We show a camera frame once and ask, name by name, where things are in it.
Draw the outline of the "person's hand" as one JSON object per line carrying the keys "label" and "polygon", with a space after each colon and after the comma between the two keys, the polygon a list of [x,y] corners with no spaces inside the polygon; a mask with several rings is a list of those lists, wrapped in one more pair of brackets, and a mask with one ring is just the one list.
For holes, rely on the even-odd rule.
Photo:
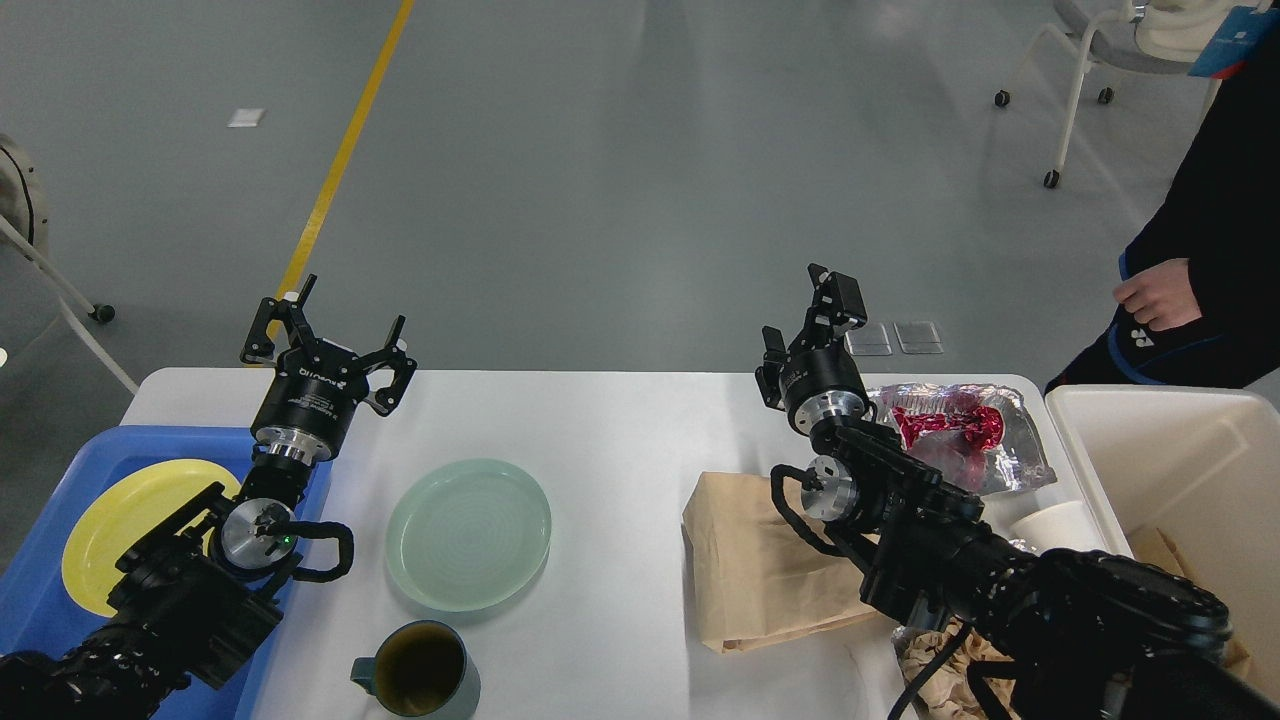
{"label": "person's hand", "polygon": [[1114,300],[1155,332],[1174,331],[1204,316],[1190,284],[1188,258],[1169,259],[1123,281]]}

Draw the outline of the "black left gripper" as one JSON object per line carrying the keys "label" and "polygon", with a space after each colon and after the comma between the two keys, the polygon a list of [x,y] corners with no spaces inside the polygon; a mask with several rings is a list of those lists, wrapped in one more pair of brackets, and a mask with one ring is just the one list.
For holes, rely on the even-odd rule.
{"label": "black left gripper", "polygon": [[[376,415],[389,416],[401,406],[417,370],[417,363],[401,347],[404,315],[393,320],[385,343],[370,354],[358,356],[326,340],[319,345],[303,311],[316,281],[308,274],[297,293],[262,299],[239,352],[243,364],[271,364],[276,346],[269,327],[278,322],[285,332],[291,350],[276,359],[275,375],[250,432],[256,445],[301,462],[338,457],[358,404],[365,401]],[[390,383],[369,389],[367,377],[383,369],[392,370]]]}

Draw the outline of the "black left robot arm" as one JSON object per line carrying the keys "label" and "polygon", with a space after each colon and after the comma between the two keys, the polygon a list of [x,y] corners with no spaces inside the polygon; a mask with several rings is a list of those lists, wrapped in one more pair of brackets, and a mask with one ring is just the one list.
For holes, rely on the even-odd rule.
{"label": "black left robot arm", "polygon": [[401,340],[404,316],[369,354],[315,334],[305,316],[315,281],[264,299],[251,322],[239,357],[274,377],[250,424],[239,491],[227,497],[214,480],[132,541],[114,562],[111,616],[77,647],[60,659],[5,653],[5,719],[148,719],[192,680],[219,689],[282,623],[276,593],[287,583],[349,573],[353,532],[297,509],[317,468],[339,455],[357,407],[390,415],[417,364]]}

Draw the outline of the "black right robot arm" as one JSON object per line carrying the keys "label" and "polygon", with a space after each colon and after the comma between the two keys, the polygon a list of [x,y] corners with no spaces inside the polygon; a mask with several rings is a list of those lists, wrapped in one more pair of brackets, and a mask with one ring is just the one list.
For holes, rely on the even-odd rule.
{"label": "black right robot arm", "polygon": [[844,337],[867,324],[858,282],[806,269],[797,336],[764,327],[755,372],[767,407],[805,436],[809,469],[777,465],[771,498],[795,534],[861,574],[860,600],[904,626],[961,625],[908,684],[900,717],[970,635],[1004,655],[966,683],[989,719],[1275,719],[1277,706],[1228,671],[1228,606],[1194,582],[1102,550],[1023,551],[993,533],[977,495],[908,455],[876,423]]}

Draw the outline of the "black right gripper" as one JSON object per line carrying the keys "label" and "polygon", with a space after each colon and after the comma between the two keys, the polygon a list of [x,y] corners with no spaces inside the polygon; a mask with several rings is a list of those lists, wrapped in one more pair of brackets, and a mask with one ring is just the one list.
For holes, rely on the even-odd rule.
{"label": "black right gripper", "polygon": [[817,263],[806,272],[813,284],[806,346],[827,347],[790,354],[782,332],[764,325],[764,354],[755,369],[764,405],[782,411],[801,436],[813,434],[824,421],[870,416],[870,398],[852,356],[842,345],[832,345],[868,323],[860,286],[855,278]]}

